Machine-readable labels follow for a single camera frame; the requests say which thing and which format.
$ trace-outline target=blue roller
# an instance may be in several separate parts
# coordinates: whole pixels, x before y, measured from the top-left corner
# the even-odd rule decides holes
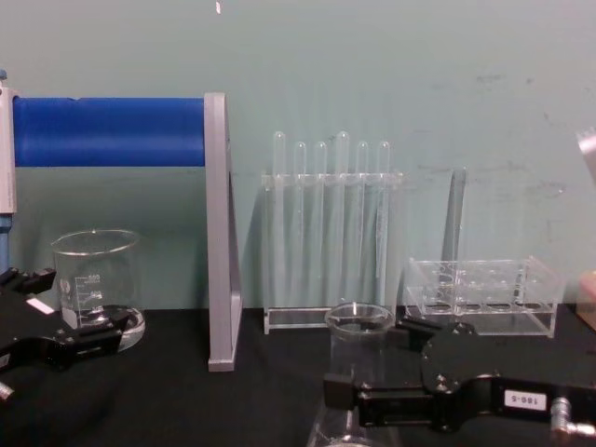
[[[18,167],[205,166],[202,99],[16,98]]]

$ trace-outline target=white label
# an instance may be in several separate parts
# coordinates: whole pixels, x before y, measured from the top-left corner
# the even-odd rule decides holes
[[[5,354],[4,356],[0,357],[0,368],[4,368],[8,365],[10,361],[10,354]]]
[[[43,312],[46,315],[52,314],[54,312],[54,309],[52,309],[49,305],[42,303],[37,298],[32,298],[30,300],[27,300],[27,304],[32,305],[37,310],[39,310],[40,312]]]
[[[505,406],[544,412],[547,409],[547,395],[506,389]]]

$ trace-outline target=teal wall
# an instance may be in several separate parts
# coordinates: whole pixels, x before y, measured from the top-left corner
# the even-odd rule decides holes
[[[0,66],[22,96],[229,95],[247,305],[261,303],[255,205],[276,130],[308,142],[341,129],[389,140],[395,167],[414,174],[529,167],[565,191],[556,216],[533,230],[544,235],[536,252],[568,278],[596,265],[596,196],[575,137],[596,124],[596,3],[222,0],[218,15],[215,0],[20,0],[1,9]],[[13,259],[36,268],[62,232],[127,227],[144,236],[145,306],[202,305],[204,189],[202,169],[23,169]],[[425,216],[438,222],[441,212]]]

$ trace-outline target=black countertop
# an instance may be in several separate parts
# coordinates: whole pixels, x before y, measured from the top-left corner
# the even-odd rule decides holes
[[[305,446],[329,361],[326,330],[264,335],[263,311],[245,310],[236,371],[209,373],[207,311],[147,311],[146,319],[143,339],[117,356],[0,376],[16,389],[0,408],[0,446]],[[564,308],[554,343],[592,349],[596,334]],[[403,369],[416,373],[415,361],[404,358]],[[454,434],[400,434],[405,447],[550,445],[547,425],[495,417]]]

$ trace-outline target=beaker rim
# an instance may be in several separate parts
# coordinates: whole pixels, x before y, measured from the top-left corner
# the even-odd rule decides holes
[[[66,240],[72,239],[73,237],[80,237],[80,236],[88,236],[93,235],[94,237],[102,237],[105,235],[119,235],[122,237],[122,243],[114,244],[112,248],[103,249],[103,250],[73,250],[72,248],[62,249],[61,243]],[[130,230],[122,230],[122,229],[101,229],[101,228],[93,228],[90,230],[80,230],[74,231],[72,233],[67,233],[65,235],[60,236],[56,240],[54,240],[50,246],[55,254],[63,254],[69,256],[96,256],[99,254],[108,254],[108,253],[116,253],[118,251],[124,251],[132,248],[135,246],[141,238],[137,233]]]
[[[345,329],[340,324],[338,324],[340,319],[350,318],[358,318],[361,319],[361,322],[363,323],[373,322],[375,324],[369,326],[366,330],[361,331]],[[328,310],[325,314],[325,323],[327,324],[327,327],[331,331],[345,336],[374,335],[385,333],[394,324],[394,322],[395,319],[393,317],[393,314],[387,308],[381,305],[371,305],[369,303],[345,303],[333,307],[332,309]]]

